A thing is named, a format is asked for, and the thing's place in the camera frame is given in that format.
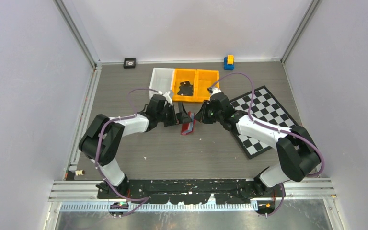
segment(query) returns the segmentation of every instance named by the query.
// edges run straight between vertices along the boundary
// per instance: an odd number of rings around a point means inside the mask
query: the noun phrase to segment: white wall
[[[280,59],[310,0],[66,0],[102,62]]]
[[[286,70],[348,229],[368,229],[368,1],[322,1]]]
[[[51,0],[0,0],[0,230],[43,227],[92,68]]]

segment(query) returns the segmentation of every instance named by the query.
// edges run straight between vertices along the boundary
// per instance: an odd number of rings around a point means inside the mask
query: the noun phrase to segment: white tray
[[[173,90],[174,71],[175,69],[172,68],[153,68],[149,88],[162,91],[163,93]],[[155,92],[150,91],[150,98],[154,94]]]

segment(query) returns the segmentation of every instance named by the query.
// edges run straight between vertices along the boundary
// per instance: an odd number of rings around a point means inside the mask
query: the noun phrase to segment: orange storage tray
[[[174,96],[172,97],[173,101],[176,102],[194,102],[196,100],[197,94],[197,70],[196,69],[175,69],[174,72],[174,81],[172,91],[174,92]],[[180,91],[180,83],[184,81],[189,81],[190,84],[193,85],[193,96],[181,96],[178,95]]]
[[[209,99],[210,95],[207,88],[211,87],[211,85],[219,79],[219,71],[198,69],[197,72],[198,84],[196,86],[197,92],[195,94],[195,102],[203,102]]]

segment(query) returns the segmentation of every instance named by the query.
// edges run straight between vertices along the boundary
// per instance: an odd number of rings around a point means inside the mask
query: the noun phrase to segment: wood grain surface
[[[97,114],[131,115],[127,93],[135,88],[148,88],[154,67],[219,70],[221,77],[231,72],[223,70],[222,63],[137,64],[135,69],[103,65],[90,122]],[[235,71],[249,74],[255,87],[265,85],[300,123],[280,62],[240,62],[235,63]],[[228,77],[221,81],[220,87],[229,99],[251,90],[249,81],[242,75]],[[141,110],[149,102],[149,92],[134,92],[131,98],[136,109]],[[201,103],[184,103],[184,106],[188,112],[198,112]],[[196,123],[194,133],[188,136],[180,132],[181,125],[159,124],[148,133],[123,138],[116,155],[120,168],[131,179],[253,178],[264,168],[278,163],[273,149],[249,160],[231,133],[219,123]],[[76,179],[101,179],[83,154],[78,169],[84,169],[86,174]]]

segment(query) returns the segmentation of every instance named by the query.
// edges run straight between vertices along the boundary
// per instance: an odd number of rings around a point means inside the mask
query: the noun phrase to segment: black and white checkerboard
[[[251,94],[251,91],[245,93],[232,99],[230,103],[236,110],[244,110],[247,112],[250,105]],[[254,117],[273,125],[294,127],[297,124],[265,86],[259,87],[254,91],[251,111]],[[245,135],[233,135],[249,159],[270,149],[270,146],[254,138]]]

